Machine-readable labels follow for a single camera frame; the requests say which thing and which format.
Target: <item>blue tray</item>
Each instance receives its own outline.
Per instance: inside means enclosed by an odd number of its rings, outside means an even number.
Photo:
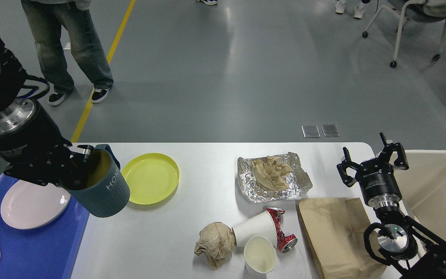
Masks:
[[[0,175],[0,207],[18,179]],[[73,197],[53,222],[36,229],[8,226],[0,213],[0,279],[69,279],[89,218]]]

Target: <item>jeans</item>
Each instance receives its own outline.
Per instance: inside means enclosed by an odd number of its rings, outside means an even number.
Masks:
[[[54,85],[56,93],[71,93],[74,88],[60,41],[62,26],[69,32],[73,58],[94,88],[106,89],[113,85],[110,66],[88,10],[77,9],[75,2],[21,2],[35,39],[42,74]]]

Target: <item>brown paper bag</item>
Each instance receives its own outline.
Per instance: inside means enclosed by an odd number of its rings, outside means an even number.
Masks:
[[[299,214],[322,278],[375,279],[384,272],[364,248],[370,221],[359,198],[305,198]]]

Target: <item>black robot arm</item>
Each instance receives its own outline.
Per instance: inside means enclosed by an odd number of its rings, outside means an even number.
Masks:
[[[383,151],[377,158],[357,164],[351,161],[347,148],[343,148],[345,158],[337,165],[342,182],[351,187],[359,182],[364,203],[372,207],[381,223],[373,223],[364,231],[364,245],[368,254],[384,265],[393,265],[401,279],[446,279],[446,242],[416,222],[404,216],[399,207],[402,194],[393,175],[396,169],[407,170],[409,165],[400,143],[388,142],[383,133]],[[390,164],[391,156],[398,157]],[[347,168],[356,171],[355,177],[347,175]],[[377,231],[378,252],[373,252],[369,241],[370,234]],[[427,253],[412,267],[404,268],[399,261],[408,261],[417,254],[416,238],[421,240]]]
[[[26,85],[37,81],[40,86]],[[21,89],[29,93],[18,96]],[[37,101],[49,91],[42,78],[30,76],[0,38],[0,157],[9,164],[4,173],[38,185],[53,183],[83,189],[91,160],[90,145],[75,151]]]

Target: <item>sneaker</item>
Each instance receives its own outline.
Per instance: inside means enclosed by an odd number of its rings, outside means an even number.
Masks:
[[[209,6],[218,4],[218,0],[196,0],[196,2],[203,2],[204,4]]]
[[[361,19],[364,14],[365,9],[358,9],[357,6],[354,8],[354,18]]]
[[[57,106],[61,104],[67,97],[68,94],[61,94],[57,92],[51,93],[48,98],[48,104],[51,106]]]
[[[347,7],[347,3],[342,3],[341,1],[337,1],[335,4],[335,12],[337,14],[343,14],[343,11],[345,11],[345,7]]]
[[[94,88],[94,92],[92,93],[92,97],[91,97],[92,103],[99,104],[102,101],[104,101],[104,99],[106,99],[106,97],[108,97],[109,90],[110,90],[109,88],[106,88],[104,90],[99,89],[99,88]]]

